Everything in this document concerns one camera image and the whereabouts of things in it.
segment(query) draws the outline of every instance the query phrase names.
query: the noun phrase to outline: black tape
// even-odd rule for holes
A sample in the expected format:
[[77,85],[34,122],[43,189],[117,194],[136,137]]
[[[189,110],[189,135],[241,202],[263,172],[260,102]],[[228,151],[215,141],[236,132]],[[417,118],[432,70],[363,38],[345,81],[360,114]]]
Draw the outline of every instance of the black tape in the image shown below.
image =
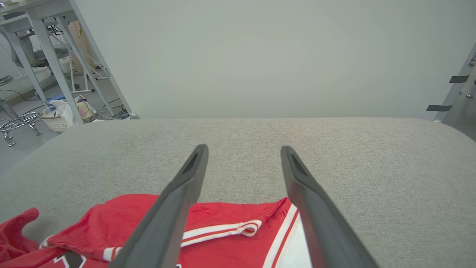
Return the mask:
[[451,79],[449,80],[450,83],[466,83],[466,81],[468,80],[469,78],[469,75],[466,75],[466,76],[453,76],[451,77]]
[[430,105],[426,110],[432,112],[448,112],[449,109],[451,109],[451,105]]

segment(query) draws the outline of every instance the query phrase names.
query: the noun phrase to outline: table leg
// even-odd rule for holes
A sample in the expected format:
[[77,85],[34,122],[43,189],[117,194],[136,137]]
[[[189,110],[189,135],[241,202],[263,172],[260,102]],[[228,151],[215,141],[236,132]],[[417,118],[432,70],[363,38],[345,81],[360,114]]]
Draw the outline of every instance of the table leg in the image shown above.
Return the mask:
[[63,17],[55,17],[56,21],[58,22],[59,28],[63,31],[64,37],[66,38],[66,41],[68,44],[71,46],[71,49],[73,50],[74,54],[78,58],[79,62],[81,65],[83,65],[83,69],[85,74],[89,76],[89,79],[91,80],[91,83],[96,87],[96,90],[98,91],[99,96],[101,97],[102,101],[106,104],[106,107],[108,108],[109,112],[111,113],[112,116],[115,116],[114,112],[112,111],[111,107],[109,106],[108,101],[104,98],[102,95],[102,90],[99,87],[98,82],[94,78],[91,69],[89,68],[88,63],[86,62],[86,59],[84,58],[83,53],[80,51],[78,44],[76,44],[76,41],[74,41],[73,35],[69,31],[69,27],[67,26],[66,22],[64,21]]
[[41,19],[38,18],[35,10],[33,8],[26,9],[26,13],[28,14],[28,18],[30,20],[31,26],[35,31],[36,37],[43,48],[43,52],[45,53],[46,59],[50,64],[51,70],[56,77],[56,81],[58,81],[58,85],[63,92],[66,101],[68,102],[71,110],[73,111],[74,118],[76,119],[76,123],[83,124],[83,120],[81,115],[79,114],[78,108],[76,103],[74,102],[74,98],[71,95],[71,91],[69,89],[68,83],[66,82],[66,78],[64,77],[63,71],[61,70],[60,62],[56,56],[55,50],[53,48],[53,44],[51,43],[51,39],[48,35],[46,30],[46,26]]
[[124,107],[129,112],[129,114],[133,113],[132,109],[130,108],[129,104],[126,101],[126,98],[124,97],[124,94],[122,94],[116,80],[114,79],[114,76],[112,75],[111,70],[108,67],[108,64],[107,64],[106,60],[102,56],[101,51],[99,51],[99,48],[98,48],[96,42],[94,41],[94,38],[92,37],[91,31],[89,30],[88,25],[86,24],[86,22],[83,18],[83,15],[79,11],[79,8],[78,8],[78,5],[77,5],[76,1],[75,0],[69,0],[69,2],[71,4],[71,6],[73,7],[74,13],[78,17],[79,22],[81,23],[81,28],[83,29],[84,34],[87,36],[87,38],[89,38],[89,44],[91,45],[91,48],[93,49],[93,51],[96,53],[99,62],[108,70],[108,73],[110,75],[109,79],[111,81],[111,84],[114,87],[114,89],[116,90],[117,94],[119,95],[119,98],[122,101],[122,104],[124,104]]
[[40,83],[38,82],[38,79],[36,78],[35,72],[33,71],[33,68],[31,67],[31,64],[27,58],[27,55],[25,55],[25,52],[23,51],[21,47],[20,40],[18,39],[17,34],[14,32],[7,31],[7,36],[8,36],[8,39],[10,39],[13,49],[18,55],[18,59],[23,65],[23,69],[25,69],[25,72],[27,73],[28,78],[30,79],[31,83],[33,84],[33,87],[38,93],[38,96],[40,96],[41,101],[43,102],[43,104],[45,104],[46,103],[45,94],[43,93],[43,90],[41,89]]

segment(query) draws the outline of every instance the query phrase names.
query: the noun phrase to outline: white table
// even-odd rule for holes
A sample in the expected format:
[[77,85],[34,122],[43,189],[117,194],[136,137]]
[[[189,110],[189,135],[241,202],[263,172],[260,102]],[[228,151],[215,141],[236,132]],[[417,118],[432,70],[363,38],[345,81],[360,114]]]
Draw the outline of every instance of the white table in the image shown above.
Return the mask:
[[71,95],[70,88],[63,74],[63,71],[61,70],[60,62],[56,56],[53,44],[51,43],[51,39],[49,37],[49,33],[46,29],[46,26],[58,25],[63,31],[64,37],[66,38],[68,44],[71,46],[71,50],[78,57],[78,60],[81,65],[83,65],[84,72],[91,78],[91,82],[96,87],[96,90],[100,95],[101,99],[106,104],[106,107],[111,112],[111,114],[113,114],[109,103],[102,95],[100,86],[98,85],[96,79],[94,79],[92,71],[86,63],[81,49],[74,41],[73,36],[69,31],[69,28],[67,27],[68,22],[78,20],[69,1],[25,0],[0,9],[0,13],[12,13],[21,11],[26,12],[26,14],[6,21],[2,21],[0,22],[0,27],[2,27],[6,31],[7,36],[10,39],[10,42],[12,43],[13,49],[17,53],[20,62],[25,68],[25,72],[29,76],[35,90],[38,92],[40,99],[43,102],[46,101],[43,90],[40,87],[40,83],[38,82],[38,79],[36,78],[33,72],[28,58],[26,57],[25,53],[23,52],[23,49],[21,48],[20,41],[16,34],[16,32],[18,31],[24,31],[28,29],[33,29],[35,31],[38,41],[40,42],[41,47],[43,48],[43,52],[45,53],[48,63],[50,64],[50,67],[53,71],[53,74],[55,75],[55,78],[58,81],[58,85],[61,91],[63,92],[66,101],[70,105],[77,123],[83,124],[81,115],[79,114],[79,111],[76,107],[76,103],[74,102],[74,98]]

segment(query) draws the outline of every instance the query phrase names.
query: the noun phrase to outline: plastic bag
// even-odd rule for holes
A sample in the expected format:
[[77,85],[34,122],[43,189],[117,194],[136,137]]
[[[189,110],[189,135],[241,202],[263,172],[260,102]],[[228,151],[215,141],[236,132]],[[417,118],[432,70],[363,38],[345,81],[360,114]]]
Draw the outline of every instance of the plastic bag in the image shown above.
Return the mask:
[[[82,119],[90,118],[97,112],[94,107],[92,107],[89,103],[86,102],[86,99],[84,99],[82,95],[74,98],[74,102],[76,103],[76,106]],[[57,108],[54,113],[54,116],[63,117],[69,129],[78,125],[78,122],[76,122],[76,118],[73,115],[71,107],[65,100],[51,100],[50,104],[54,105]]]

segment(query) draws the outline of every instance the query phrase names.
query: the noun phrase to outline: blue object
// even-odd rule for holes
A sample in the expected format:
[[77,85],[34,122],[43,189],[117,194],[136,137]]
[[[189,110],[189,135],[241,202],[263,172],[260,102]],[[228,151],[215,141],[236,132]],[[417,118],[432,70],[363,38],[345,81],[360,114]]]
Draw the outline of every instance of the blue object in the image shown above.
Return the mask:
[[66,99],[66,97],[64,96],[64,94],[60,94],[60,95],[58,95],[58,96],[52,97],[51,99],[47,99],[47,100],[46,100],[46,105],[47,105],[47,106],[54,106],[54,105],[50,104],[50,101],[52,101],[52,100],[64,100],[64,99]]

